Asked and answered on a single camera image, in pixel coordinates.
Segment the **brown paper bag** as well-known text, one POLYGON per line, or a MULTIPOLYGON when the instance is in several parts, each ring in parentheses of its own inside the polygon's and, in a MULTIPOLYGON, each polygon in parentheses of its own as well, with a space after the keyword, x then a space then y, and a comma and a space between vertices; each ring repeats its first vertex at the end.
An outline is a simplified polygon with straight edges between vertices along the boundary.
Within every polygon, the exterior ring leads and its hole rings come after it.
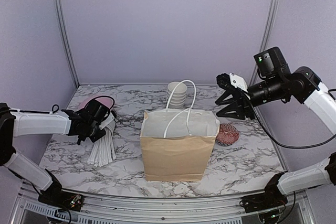
POLYGON ((215 114, 192 105, 169 107, 182 84, 178 82, 171 91, 165 109, 144 112, 140 144, 147 181, 199 181, 212 153, 220 128, 215 114))

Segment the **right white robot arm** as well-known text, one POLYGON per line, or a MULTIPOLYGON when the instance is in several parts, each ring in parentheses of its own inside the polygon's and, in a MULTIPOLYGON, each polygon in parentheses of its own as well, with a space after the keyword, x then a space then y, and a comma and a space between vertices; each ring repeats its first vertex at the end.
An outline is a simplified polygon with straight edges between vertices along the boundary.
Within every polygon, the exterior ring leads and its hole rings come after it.
MULTIPOLYGON (((234 73, 222 73, 216 77, 217 85, 224 93, 215 101, 224 108, 216 113, 220 118, 251 120, 257 118, 255 108, 280 100, 288 103, 295 98, 311 110, 335 133, 335 97, 332 90, 308 67, 290 68, 279 47, 272 47, 254 55, 261 82, 248 86, 234 73)), ((279 173, 266 185, 260 195, 260 203, 271 207, 280 196, 292 192, 335 184, 335 153, 323 161, 295 172, 279 173)))

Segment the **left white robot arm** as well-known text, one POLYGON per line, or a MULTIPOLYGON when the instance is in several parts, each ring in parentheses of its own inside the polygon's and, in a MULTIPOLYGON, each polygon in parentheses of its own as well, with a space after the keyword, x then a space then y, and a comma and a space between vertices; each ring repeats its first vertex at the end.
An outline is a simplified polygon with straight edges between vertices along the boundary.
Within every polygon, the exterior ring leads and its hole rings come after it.
POLYGON ((13 139, 26 135, 76 136, 77 143, 89 138, 96 142, 106 135, 105 128, 114 120, 110 108, 97 100, 91 100, 82 109, 30 111, 13 109, 1 103, 1 165, 26 179, 54 205, 66 202, 66 193, 53 174, 17 151, 13 139))

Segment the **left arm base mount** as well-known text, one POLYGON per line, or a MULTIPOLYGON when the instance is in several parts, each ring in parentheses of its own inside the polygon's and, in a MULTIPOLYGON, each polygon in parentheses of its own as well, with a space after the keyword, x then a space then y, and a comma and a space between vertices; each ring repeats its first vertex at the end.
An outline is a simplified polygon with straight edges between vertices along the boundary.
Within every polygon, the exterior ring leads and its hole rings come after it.
POLYGON ((65 210, 80 211, 84 197, 81 194, 63 191, 59 180, 46 169, 51 176, 52 184, 46 190, 40 190, 38 201, 65 210))

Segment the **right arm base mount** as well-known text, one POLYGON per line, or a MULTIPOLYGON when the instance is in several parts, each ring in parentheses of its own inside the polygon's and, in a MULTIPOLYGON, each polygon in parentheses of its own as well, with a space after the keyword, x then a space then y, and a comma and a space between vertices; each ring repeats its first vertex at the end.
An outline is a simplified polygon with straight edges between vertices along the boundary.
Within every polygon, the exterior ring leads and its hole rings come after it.
POLYGON ((277 187, 279 179, 284 174, 284 172, 275 174, 265 186, 263 193, 242 197, 239 205, 244 208, 245 213, 285 206, 288 199, 277 187))

